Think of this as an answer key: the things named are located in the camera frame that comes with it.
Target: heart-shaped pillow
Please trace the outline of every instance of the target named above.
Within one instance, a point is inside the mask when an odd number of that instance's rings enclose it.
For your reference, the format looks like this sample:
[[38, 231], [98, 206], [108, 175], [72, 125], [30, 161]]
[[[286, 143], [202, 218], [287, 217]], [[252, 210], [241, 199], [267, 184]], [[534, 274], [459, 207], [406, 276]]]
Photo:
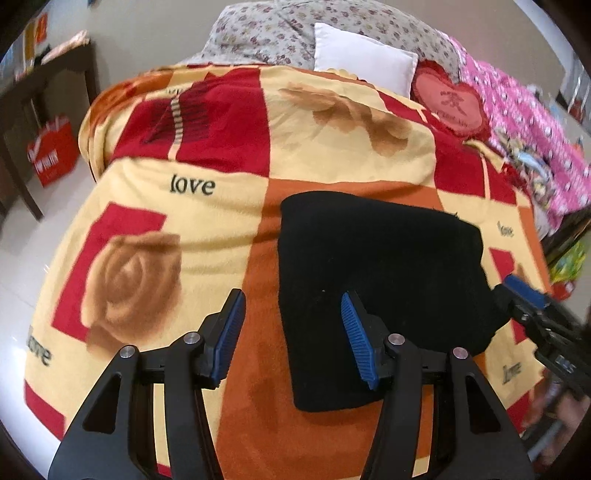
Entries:
[[467, 83], [454, 84], [436, 62], [419, 63], [412, 93], [415, 101], [435, 113], [461, 140], [490, 138], [491, 128], [478, 92]]

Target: tiled floor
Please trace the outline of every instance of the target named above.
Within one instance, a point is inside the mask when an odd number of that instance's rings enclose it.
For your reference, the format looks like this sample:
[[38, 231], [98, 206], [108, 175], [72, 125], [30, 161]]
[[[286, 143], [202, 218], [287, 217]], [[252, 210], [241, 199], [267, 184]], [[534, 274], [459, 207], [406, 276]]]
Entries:
[[28, 328], [48, 265], [61, 237], [94, 186], [87, 164], [31, 194], [45, 217], [37, 222], [22, 200], [0, 225], [0, 419], [23, 454], [47, 475], [58, 440], [24, 403]]

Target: pink fabric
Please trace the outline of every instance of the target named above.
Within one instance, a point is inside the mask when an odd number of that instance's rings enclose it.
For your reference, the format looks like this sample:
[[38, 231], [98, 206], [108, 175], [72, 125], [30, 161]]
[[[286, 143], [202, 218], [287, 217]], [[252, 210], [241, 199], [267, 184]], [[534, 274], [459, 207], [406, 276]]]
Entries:
[[491, 122], [491, 146], [504, 151], [495, 130], [519, 138], [548, 161], [554, 174], [556, 193], [550, 202], [550, 233], [558, 230], [562, 217], [584, 208], [591, 201], [589, 165], [569, 143], [562, 126], [513, 77], [492, 65], [478, 61], [454, 38], [449, 37], [460, 56], [460, 80], [472, 85], [484, 103]]

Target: yellow and red blanket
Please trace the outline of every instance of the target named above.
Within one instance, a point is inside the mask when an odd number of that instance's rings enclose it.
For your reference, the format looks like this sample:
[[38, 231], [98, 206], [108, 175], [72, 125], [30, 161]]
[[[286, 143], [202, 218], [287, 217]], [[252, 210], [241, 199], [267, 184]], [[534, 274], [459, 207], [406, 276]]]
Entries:
[[[112, 355], [169, 345], [241, 287], [247, 317], [227, 380], [205, 402], [226, 478], [359, 475], [380, 404], [296, 410], [278, 308], [279, 205], [308, 190], [454, 213], [477, 225], [489, 284], [549, 287], [529, 200], [420, 105], [344, 72], [171, 67], [103, 92], [80, 149], [98, 184], [59, 246], [31, 327], [25, 399], [64, 435]], [[514, 322], [477, 360], [516, 424], [539, 379]], [[429, 453], [426, 389], [417, 472]], [[168, 456], [155, 391], [157, 458]]]

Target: black towel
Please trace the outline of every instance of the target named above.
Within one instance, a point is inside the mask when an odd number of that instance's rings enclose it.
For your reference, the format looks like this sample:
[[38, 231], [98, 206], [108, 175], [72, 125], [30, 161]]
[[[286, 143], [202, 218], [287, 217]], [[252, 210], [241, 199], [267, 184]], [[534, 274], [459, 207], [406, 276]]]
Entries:
[[339, 192], [293, 195], [281, 214], [279, 307], [300, 410], [383, 396], [359, 377], [340, 317], [346, 290], [419, 348], [476, 355], [508, 320], [480, 266], [480, 230], [453, 215]]

